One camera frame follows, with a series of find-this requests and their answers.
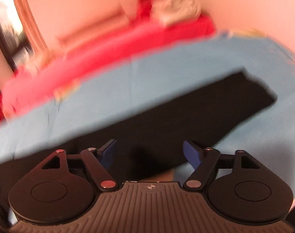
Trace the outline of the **black pants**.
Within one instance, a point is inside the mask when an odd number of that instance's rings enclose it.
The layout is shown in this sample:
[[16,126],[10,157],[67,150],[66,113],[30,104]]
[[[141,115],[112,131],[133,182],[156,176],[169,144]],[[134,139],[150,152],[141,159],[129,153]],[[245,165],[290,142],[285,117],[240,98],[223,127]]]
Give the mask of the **black pants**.
[[[0,164],[0,232],[209,232],[202,194],[147,182],[187,160],[182,146],[217,144],[277,96],[239,71]],[[97,150],[116,140],[106,170]]]

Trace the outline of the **blue floral bed sheet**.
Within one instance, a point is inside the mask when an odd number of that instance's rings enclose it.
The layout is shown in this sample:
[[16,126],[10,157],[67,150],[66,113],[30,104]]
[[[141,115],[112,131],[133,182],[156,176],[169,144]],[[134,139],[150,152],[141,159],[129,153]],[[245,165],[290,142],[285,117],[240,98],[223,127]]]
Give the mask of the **blue floral bed sheet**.
[[0,163],[103,127],[241,68],[262,80],[278,99],[218,146],[259,154],[295,194],[295,54],[269,38],[223,36],[181,44],[97,75],[65,100],[52,100],[2,125]]

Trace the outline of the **red blanket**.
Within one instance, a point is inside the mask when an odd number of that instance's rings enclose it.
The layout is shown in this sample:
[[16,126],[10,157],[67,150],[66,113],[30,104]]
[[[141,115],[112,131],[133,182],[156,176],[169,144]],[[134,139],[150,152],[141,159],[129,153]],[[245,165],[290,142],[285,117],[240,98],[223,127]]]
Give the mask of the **red blanket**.
[[64,50],[40,53],[15,72],[0,92],[0,122],[22,115],[54,98],[60,100],[78,81],[101,74],[128,59],[175,42],[212,35],[212,19],[201,14],[171,26],[150,19],[152,2],[138,0],[137,20],[114,23],[115,30],[75,41]]

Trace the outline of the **beige crumpled cloth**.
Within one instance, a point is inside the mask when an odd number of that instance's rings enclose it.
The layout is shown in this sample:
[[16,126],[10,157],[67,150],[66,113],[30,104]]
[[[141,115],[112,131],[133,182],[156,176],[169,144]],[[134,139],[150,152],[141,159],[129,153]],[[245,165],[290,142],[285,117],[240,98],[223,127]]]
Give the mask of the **beige crumpled cloth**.
[[152,0],[150,19],[163,27],[170,27],[181,22],[196,21],[201,11],[198,0]]

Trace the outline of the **dark framed window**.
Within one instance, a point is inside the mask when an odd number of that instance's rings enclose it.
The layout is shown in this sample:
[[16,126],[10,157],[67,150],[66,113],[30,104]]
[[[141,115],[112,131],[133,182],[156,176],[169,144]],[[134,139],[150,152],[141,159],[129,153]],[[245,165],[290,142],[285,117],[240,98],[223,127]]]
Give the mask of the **dark framed window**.
[[33,55],[14,0],[0,0],[0,49],[13,71]]

